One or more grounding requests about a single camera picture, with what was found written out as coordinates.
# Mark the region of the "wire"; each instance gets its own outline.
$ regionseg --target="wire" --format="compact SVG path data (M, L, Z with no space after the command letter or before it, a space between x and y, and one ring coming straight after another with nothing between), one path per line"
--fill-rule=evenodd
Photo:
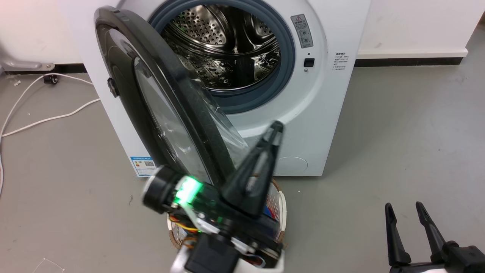
M81 110L82 110L83 108L85 108L86 106L88 106L88 105L90 105L90 104L93 104L93 103L95 103L95 102L98 102L98 101L100 101L100 100L101 100L101 99L96 99L96 100L90 101L90 102L86 103L85 105L83 105L83 106L79 107L79 108L78 108L76 111L74 111L74 112L72 112L72 113L70 113L70 114L65 114L65 115L62 115L62 116L57 116L57 117L52 117L52 118L48 118L48 119L43 119L43 120L40 120L40 121L38 121L38 122L36 122L36 123L32 123L31 125L27 125L27 126L25 126L25 127L22 127L22 128L20 128L20 129L15 130L15 131L11 131L10 133L4 134L4 135L2 135L2 137L7 137L7 136L10 136L10 135L13 135L13 134L15 134L15 133L18 133L18 132L20 132L20 131L23 131L23 130L25 130L25 129L28 129L28 128L33 127L33 126L36 126L36 125L38 125L38 124L41 124L41 123L46 122L46 121L49 121L49 120L53 120L53 119L60 119L60 118L65 118L65 117L72 116L72 115L76 114L77 112L81 111Z
M199 231L197 228L193 228L193 227L187 227L186 225L183 225L180 223L180 220L175 218L174 216L170 215L168 217L168 219L170 219L171 222L173 222L174 224L178 225L179 227L187 230L187 231Z
M71 78L71 79L75 79L75 80L79 80L79 81L82 81L82 82L85 82L87 84L90 84L90 85L93 85L91 82L88 82L86 80L83 80L83 79L80 79L80 78L76 78L76 77L72 77L72 76L68 76L68 75L64 75L64 74L59 74L59 73L48 73L48 74L45 74L45 75L42 75L40 77L38 77L35 81L33 81L25 90L24 92L22 93L22 95L20 95L20 97L18 98L17 102L15 102L14 104L14 107L12 107L12 110L10 110L10 112L8 113L7 115L7 118L5 119L5 123L3 124L1 130L0 130L0 152L1 152L1 140L2 140L2 137L6 137L6 136L9 136L9 135L12 135L12 134L15 134L17 132L20 132L20 131L23 131L27 128L30 128L32 126L35 126L37 124L40 124L40 123L43 123L43 122L46 122L46 121L49 121L49 120L53 120L53 119L60 119L60 118L64 118L64 117L68 117L68 116L71 116L71 115L74 115L76 114L77 112L81 111L83 108L85 108L86 106L92 104L92 103L95 103L97 101L99 101L99 99L97 100L94 100L94 101L91 101L91 102L88 102L86 103L85 105L81 106L78 110L70 113L70 114L67 114L67 115L62 115L62 116L58 116L58 117L53 117L53 118L50 118L50 119L44 119L44 120L41 120L41 121L38 121L36 123L33 123L31 125L28 125L28 126L25 126L23 128L20 128L20 129L17 129L13 132L10 132L8 134L3 134L3 132L5 132L5 127L7 127L7 124L8 124L8 121L10 119L10 116L12 115L15 107L17 106L17 104L19 103L19 101L23 98L23 96L25 95L25 93L27 92L27 90L30 89L30 87L32 87L33 84L35 84L37 81L39 81L40 79L43 79L44 76L49 76L49 75L58 75L58 76L63 76L63 77L66 77L66 78ZM4 175L4 169L3 169L3 164L2 164L2 160L1 160L1 153L0 153L0 196L1 196L1 193L2 193L2 189L3 189L3 179L5 178L5 175Z
M193 227L187 227L181 223L178 223L178 222L174 222L176 225L178 225L179 227L185 229L185 230L188 230L188 231L199 231L198 229L196 228L193 228Z
M194 243L197 242L197 239L194 237L185 237L185 239L182 242L182 245L185 245L189 249L194 248Z

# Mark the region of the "black baseboard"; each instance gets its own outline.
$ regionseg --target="black baseboard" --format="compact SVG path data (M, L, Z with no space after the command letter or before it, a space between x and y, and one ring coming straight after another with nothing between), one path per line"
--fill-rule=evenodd
M7 75L43 75L47 73L76 74L86 73L84 64L62 64L56 65L51 71L6 71Z
M372 67L411 67L411 66L457 66L463 57L450 58L399 58L399 59L357 59L355 68ZM62 64L56 65L51 71L6 71L7 75L28 75L28 74L75 74L86 73L84 64Z
M412 67L412 66L457 66L463 57L450 58L399 58L399 59L357 59L355 68Z

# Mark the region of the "white basket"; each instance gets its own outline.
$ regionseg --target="white basket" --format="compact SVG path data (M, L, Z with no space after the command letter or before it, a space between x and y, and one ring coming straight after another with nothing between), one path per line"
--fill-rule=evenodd
M279 190L278 184L274 179L268 191L268 198L266 199L266 205L268 206L270 211L274 214L275 219L279 222L279 229L275 239L278 242L282 242L283 237L285 236L285 228L286 228L286 200L285 200L285 195ZM180 249L182 247L182 243L185 237L187 236L187 232L183 230L181 227L177 226L175 223L171 222L168 214L167 214L167 224L168 224L168 236L170 237L172 244L176 248Z

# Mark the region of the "white cable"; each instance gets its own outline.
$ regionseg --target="white cable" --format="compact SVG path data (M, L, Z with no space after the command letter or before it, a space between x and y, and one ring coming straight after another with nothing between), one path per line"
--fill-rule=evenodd
M70 113L70 114L67 114L67 115L62 115L62 116L58 116L58 117L53 117L53 118L50 118L50 119L44 119L44 120L38 121L38 122L36 122L36 123L33 123L33 124L31 124L31 125L25 126L25 127L23 127L23 128L20 128L20 129L18 129L18 130L15 130L15 131L13 131L13 132L10 132L10 133L8 133L8 134L5 134L5 135L4 135L4 134L3 134L3 132L5 131L5 127L6 127L6 126L7 126L7 124L8 124L8 120L10 119L10 116L12 115L12 113L13 113L13 111L14 111L15 107L17 106L17 104L19 103L19 101L22 99L22 97L25 95L25 93L27 92L27 90L29 90L29 88L30 88L30 87L32 87L32 85L33 85L33 84L35 84L37 81L39 81L40 79L43 79L43 78L44 78L44 76L49 76L49 75L58 75L58 76L63 76L63 77L67 77L67 78L71 78L71 79L79 80L79 81L82 81L82 82L85 82L85 83L87 83L87 84L92 85L92 83L90 83L90 82L88 82L88 81L86 81L86 80L80 79L80 78L76 78L76 77L72 77L72 76L68 76L68 75L64 75L64 74L58 74L58 73L48 73L48 74L45 74L45 75L42 75L42 76L38 77L38 78L37 78L35 81L33 81L33 82L32 82L32 83L31 83L31 84L30 84L30 85L27 87L27 89L25 89L25 91L22 93L22 95L20 95L20 97L18 98L17 102L14 104L14 107L12 107L12 110L10 110L10 112L8 113L7 118L5 119L5 123L3 124L3 126L2 126L2 128L1 128L1 130L0 130L0 196L1 196L1 191L2 191L2 189L3 189L3 179L4 179L4 177L5 177L5 175L4 175L4 173L3 173L3 172L4 172L4 171L3 171L3 164L2 164L2 161L1 161L1 140L2 140L2 137L9 136L9 135L11 135L11 134L15 134L15 133L17 133L17 132L20 132L20 131L22 131L22 130L25 130L25 129L27 129L27 128L30 128L30 127L32 127L32 126L35 126L35 125L37 125L37 124L43 123L43 122L48 121L48 120L52 120L52 119L59 119L59 118L68 117L68 116L74 115L74 114L76 114L77 112L79 112L81 109L83 109L84 107L86 107L86 106L88 106L88 105L90 105L90 104L92 104L92 103L94 103L94 102L99 101L99 99L94 100L94 101L90 101L90 102L86 103L85 105L81 106L81 107L80 107L78 110L76 110L76 111L74 111L74 112L72 112L72 113Z
M60 119L60 118L65 118L65 117L72 116L72 115L76 114L77 112L81 111L81 110L82 110L83 108L85 108L86 106L88 106L88 105L90 105L90 104L93 104L93 103L95 103L95 102L98 102L98 101L100 101L100 100L101 100L101 99L95 99L95 100L90 101L90 102L86 103L85 105L83 105L83 106L79 107L79 108L78 108L76 111L74 111L74 112L72 112L72 113L70 113L70 114L65 114L65 115L62 115L62 116L57 116L57 117L53 117L53 118L48 118L48 119L43 119L43 120L40 120L40 121L38 121L38 122L36 122L36 123L32 123L31 125L27 125L27 126L25 126L25 127L22 127L22 128L20 128L20 129L15 130L15 131L11 131L10 133L6 133L6 134L2 135L2 137L7 137L7 136L9 136L9 135L13 135L13 134L15 134L15 133L18 133L18 132L20 132L20 131L23 131L23 130L28 129L28 128L32 127L32 126L36 126L37 124L41 124L41 123L46 122L46 121L49 121L49 120L53 120L53 119Z

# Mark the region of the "grey floor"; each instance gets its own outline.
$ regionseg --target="grey floor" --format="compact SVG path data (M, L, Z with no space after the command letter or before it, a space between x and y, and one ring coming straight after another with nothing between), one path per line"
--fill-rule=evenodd
M286 272L387 272L387 202L414 261L430 255L418 200L445 239L485 251L484 28L467 48L457 67L354 70L323 176L278 179ZM0 80L1 123L34 78ZM97 97L68 79L28 94L7 132ZM7 136L2 158L0 272L31 273L44 258L67 273L168 272L166 222L141 206L142 180L100 103Z

